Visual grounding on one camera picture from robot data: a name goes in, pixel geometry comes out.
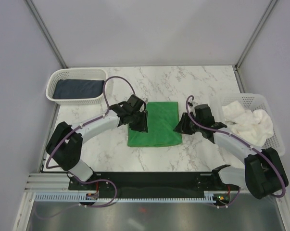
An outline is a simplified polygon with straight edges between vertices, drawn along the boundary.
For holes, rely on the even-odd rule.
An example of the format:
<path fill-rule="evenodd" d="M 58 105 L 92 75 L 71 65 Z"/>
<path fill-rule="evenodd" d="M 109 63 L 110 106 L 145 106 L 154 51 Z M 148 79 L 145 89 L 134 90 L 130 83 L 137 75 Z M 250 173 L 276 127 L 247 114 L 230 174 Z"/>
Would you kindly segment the green towel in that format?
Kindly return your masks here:
<path fill-rule="evenodd" d="M 174 131 L 179 123 L 178 102 L 149 102 L 148 132 L 128 129 L 129 147 L 170 147 L 182 143 L 182 135 Z"/>

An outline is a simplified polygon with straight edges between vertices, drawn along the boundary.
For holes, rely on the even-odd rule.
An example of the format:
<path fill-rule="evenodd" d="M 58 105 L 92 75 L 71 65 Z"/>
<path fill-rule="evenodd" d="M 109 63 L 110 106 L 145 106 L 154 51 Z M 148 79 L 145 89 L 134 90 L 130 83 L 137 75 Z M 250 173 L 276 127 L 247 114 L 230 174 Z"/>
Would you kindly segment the white towel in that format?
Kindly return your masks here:
<path fill-rule="evenodd" d="M 226 125 L 247 142 L 262 147 L 267 139 L 273 137 L 273 122 L 265 110 L 244 109 L 239 101 L 223 106 L 222 110 Z"/>

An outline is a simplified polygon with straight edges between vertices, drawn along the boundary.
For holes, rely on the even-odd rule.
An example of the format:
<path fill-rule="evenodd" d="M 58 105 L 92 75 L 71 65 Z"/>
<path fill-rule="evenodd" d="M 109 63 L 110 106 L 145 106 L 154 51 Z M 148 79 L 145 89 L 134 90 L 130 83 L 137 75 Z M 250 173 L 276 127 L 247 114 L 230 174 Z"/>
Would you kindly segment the dark blue towel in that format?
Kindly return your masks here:
<path fill-rule="evenodd" d="M 53 94 L 54 99 L 89 99 L 102 94 L 104 80 L 65 79 L 59 80 Z"/>

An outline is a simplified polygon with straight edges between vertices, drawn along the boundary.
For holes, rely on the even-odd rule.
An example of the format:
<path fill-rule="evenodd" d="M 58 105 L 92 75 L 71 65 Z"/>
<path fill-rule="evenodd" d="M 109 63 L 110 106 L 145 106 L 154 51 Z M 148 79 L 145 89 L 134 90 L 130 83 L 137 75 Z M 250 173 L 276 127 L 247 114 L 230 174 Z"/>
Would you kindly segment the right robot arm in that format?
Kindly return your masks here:
<path fill-rule="evenodd" d="M 200 133 L 244 164 L 243 168 L 224 165 L 214 169 L 216 175 L 210 179 L 213 188 L 221 190 L 228 184 L 236 185 L 257 199 L 269 195 L 281 198 L 286 194 L 289 181 L 277 151 L 272 147 L 255 147 L 235 135 L 226 124 L 215 121 L 209 105 L 186 102 L 186 112 L 174 131 L 185 135 Z"/>

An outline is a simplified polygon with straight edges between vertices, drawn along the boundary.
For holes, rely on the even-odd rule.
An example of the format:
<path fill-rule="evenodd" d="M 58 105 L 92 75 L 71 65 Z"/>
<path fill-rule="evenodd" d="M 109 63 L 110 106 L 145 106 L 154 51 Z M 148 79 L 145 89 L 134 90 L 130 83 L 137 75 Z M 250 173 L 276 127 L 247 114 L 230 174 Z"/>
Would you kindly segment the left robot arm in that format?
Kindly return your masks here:
<path fill-rule="evenodd" d="M 127 101 L 108 105 L 105 113 L 78 124 L 61 122 L 46 146 L 46 153 L 50 157 L 45 167 L 51 169 L 49 164 L 53 159 L 62 170 L 77 177 L 84 189 L 90 190 L 95 187 L 96 178 L 91 167 L 81 159 L 83 144 L 107 130 L 122 125 L 128 125 L 133 131 L 147 133 L 147 118 L 145 101 L 133 94 Z"/>

